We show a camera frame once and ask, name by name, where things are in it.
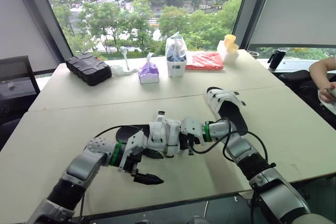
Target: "person's hand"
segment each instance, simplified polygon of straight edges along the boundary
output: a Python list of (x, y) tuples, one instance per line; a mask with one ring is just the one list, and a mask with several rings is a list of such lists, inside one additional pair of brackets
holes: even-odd
[(334, 102), (335, 97), (330, 94), (327, 89), (333, 90), (336, 88), (336, 82), (330, 82), (327, 86), (320, 89), (319, 97), (324, 102)]

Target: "yellow cup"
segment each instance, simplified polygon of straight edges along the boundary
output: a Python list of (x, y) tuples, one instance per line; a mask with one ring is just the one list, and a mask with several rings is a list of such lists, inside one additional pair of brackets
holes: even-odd
[(228, 54), (234, 54), (237, 52), (238, 48), (239, 46), (237, 44), (231, 43), (227, 45), (226, 51)]
[(227, 48), (229, 44), (233, 44), (236, 41), (236, 36), (232, 34), (227, 34), (224, 37), (224, 46)]

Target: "wall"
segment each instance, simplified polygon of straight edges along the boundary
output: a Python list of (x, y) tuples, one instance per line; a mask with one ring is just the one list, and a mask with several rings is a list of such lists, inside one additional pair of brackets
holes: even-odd
[(56, 67), (22, 0), (0, 0), (0, 59), (28, 55), (33, 71)]

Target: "glass window pane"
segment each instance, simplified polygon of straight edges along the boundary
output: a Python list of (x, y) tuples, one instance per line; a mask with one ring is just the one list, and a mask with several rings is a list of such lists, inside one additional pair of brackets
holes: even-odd
[[(336, 48), (282, 48), (285, 49), (287, 53), (284, 60), (282, 60), (277, 67), (277, 70), (284, 72), (302, 69), (308, 70), (314, 62), (336, 55)], [(250, 45), (247, 51), (258, 52), (260, 54), (258, 56), (259, 63), (268, 68), (269, 64), (267, 61), (277, 49), (277, 47), (254, 47)]]
[(242, 0), (49, 0), (74, 55), (101, 59), (148, 52), (164, 55), (165, 39), (179, 31), (189, 50), (216, 50), (230, 34)]
[[(309, 47), (282, 47), (287, 50), (285, 58), (302, 60), (321, 60), (336, 55), (336, 48), (309, 48)], [(247, 51), (258, 52), (259, 59), (268, 59), (277, 47), (253, 47), (249, 46)]]

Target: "person's arm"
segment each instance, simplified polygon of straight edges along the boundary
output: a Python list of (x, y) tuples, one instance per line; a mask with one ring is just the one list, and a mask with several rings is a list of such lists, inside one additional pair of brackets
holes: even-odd
[(326, 90), (336, 88), (336, 82), (330, 82), (327, 77), (327, 72), (336, 70), (335, 57), (330, 57), (315, 62), (309, 67), (310, 76), (320, 90), (320, 98), (325, 102), (332, 102), (335, 98)]

